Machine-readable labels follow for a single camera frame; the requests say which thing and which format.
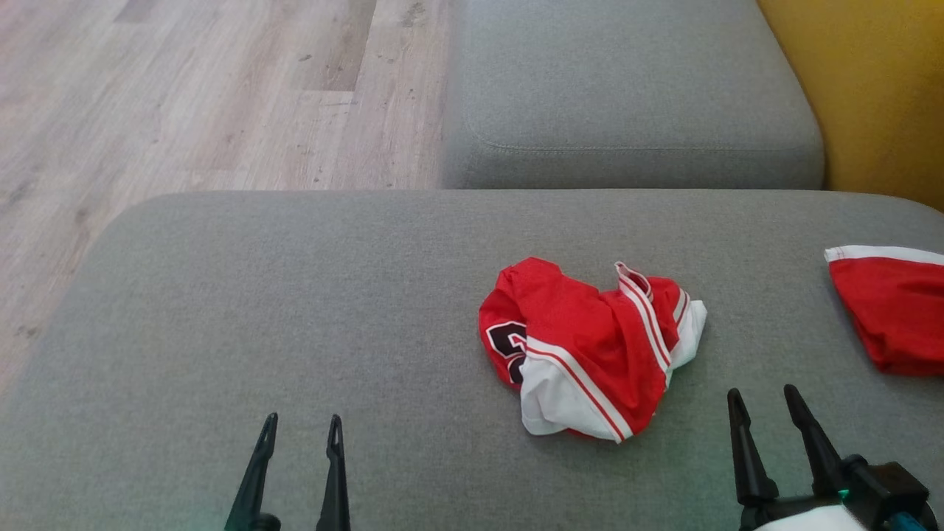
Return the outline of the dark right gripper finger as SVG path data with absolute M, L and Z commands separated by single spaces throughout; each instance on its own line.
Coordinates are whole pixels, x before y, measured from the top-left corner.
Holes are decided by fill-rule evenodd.
M 840 464 L 841 458 L 836 448 L 826 436 L 819 421 L 813 416 L 805 399 L 793 384 L 783 387 L 783 396 L 788 404 L 790 419 L 805 444 L 805 453 L 812 475 L 811 484 L 816 496 L 839 495 L 845 490 Z
M 761 507 L 779 496 L 779 488 L 768 476 L 757 450 L 751 432 L 751 416 L 738 389 L 728 391 L 727 407 L 736 500 L 744 508 Z

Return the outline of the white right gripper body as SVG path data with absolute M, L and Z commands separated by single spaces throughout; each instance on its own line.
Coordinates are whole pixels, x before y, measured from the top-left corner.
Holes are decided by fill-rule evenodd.
M 739 490 L 739 531 L 869 531 L 872 496 L 852 490 L 772 498 Z

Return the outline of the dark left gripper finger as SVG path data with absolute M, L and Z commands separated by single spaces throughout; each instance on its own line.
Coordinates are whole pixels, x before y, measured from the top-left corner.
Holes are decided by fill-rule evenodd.
M 316 531 L 351 531 L 350 499 L 345 471 L 343 420 L 333 414 L 328 427 L 326 487 Z
M 249 519 L 264 513 L 262 511 L 264 485 L 268 464 L 274 453 L 277 424 L 279 424 L 279 414 L 276 412 L 270 413 L 264 420 L 223 531 L 246 531 Z

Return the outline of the red white-striped shorts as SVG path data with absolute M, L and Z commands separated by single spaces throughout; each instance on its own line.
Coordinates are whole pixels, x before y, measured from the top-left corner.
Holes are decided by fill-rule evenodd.
M 944 254 L 849 245 L 825 249 L 824 259 L 877 369 L 944 377 Z

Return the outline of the red white basketball jersey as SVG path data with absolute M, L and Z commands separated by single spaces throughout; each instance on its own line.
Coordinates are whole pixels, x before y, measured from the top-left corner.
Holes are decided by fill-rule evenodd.
M 533 436 L 623 443 L 653 420 L 673 373 L 696 356 L 707 309 L 674 280 L 623 262 L 600 291 L 530 257 L 499 273 L 479 309 L 482 345 Z

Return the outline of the large grey sofa seat cushion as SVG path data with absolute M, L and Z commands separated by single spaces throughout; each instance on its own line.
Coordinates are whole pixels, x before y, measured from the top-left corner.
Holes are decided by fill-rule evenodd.
M 222 531 L 267 414 L 263 508 L 313 531 L 330 419 L 363 531 L 736 531 L 727 392 L 783 496 L 811 487 L 796 384 L 840 454 L 897 461 L 944 527 L 944 378 L 870 363 L 831 246 L 944 253 L 944 215 L 762 190 L 202 192 L 103 232 L 0 404 L 0 531 Z M 708 316 L 623 444 L 530 436 L 476 332 L 529 256 L 609 290 L 670 277 Z

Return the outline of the small grey sofa cushion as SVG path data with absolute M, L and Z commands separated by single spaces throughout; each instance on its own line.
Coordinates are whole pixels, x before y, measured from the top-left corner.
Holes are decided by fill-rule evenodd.
M 457 0 L 446 88 L 447 188 L 824 184 L 757 0 Z

